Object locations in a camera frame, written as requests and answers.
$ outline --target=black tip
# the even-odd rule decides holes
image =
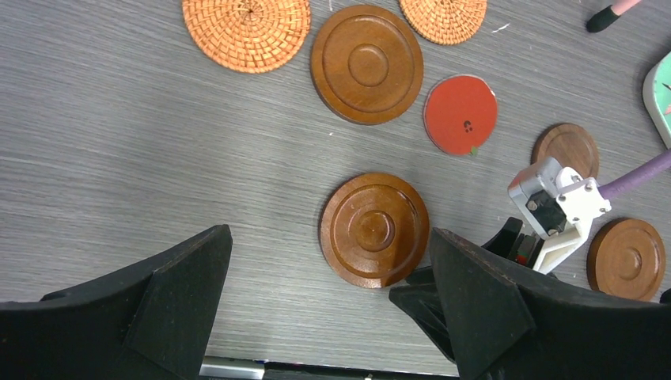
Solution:
[[[614,14],[609,6],[608,8],[605,8],[601,12],[592,16],[592,18],[587,21],[587,32],[600,32],[609,27],[618,18],[620,18],[620,16]]]

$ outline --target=gray wooden table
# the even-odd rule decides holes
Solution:
[[[333,0],[333,11],[357,3]],[[401,15],[395,1],[370,3]],[[588,36],[600,0],[491,1],[464,44],[418,37],[417,101],[363,127],[331,113],[310,80],[327,0],[312,2],[298,55],[263,75],[201,53],[180,0],[3,0],[0,301],[36,301],[228,223],[233,257],[208,355],[455,374],[386,290],[353,287],[325,263],[328,194],[360,173],[392,173],[422,195],[433,226],[484,242],[519,217],[506,187],[549,125],[592,133],[600,181],[635,168],[664,149],[641,86],[671,50],[668,5],[645,1]],[[499,101],[476,158],[441,153],[423,130],[428,90],[454,74],[484,78]],[[613,202],[608,220],[645,219],[671,247],[670,188],[665,173]],[[585,248],[560,279],[587,287]]]

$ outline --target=woven coaster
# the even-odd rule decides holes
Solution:
[[[400,8],[424,38],[454,45],[476,34],[487,11],[487,0],[400,0]]]
[[[308,0],[183,0],[182,10],[205,55],[243,73],[289,62],[310,30]]]

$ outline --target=purple handle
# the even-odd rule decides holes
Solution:
[[[611,200],[623,192],[628,192],[633,188],[637,188],[668,168],[671,168],[671,149],[631,172],[624,174],[613,182],[599,186],[599,193],[604,199]]]

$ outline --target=tomato-shaped coaster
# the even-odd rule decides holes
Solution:
[[[424,127],[448,154],[476,154],[496,126],[498,105],[487,83],[471,75],[451,77],[431,90]]]

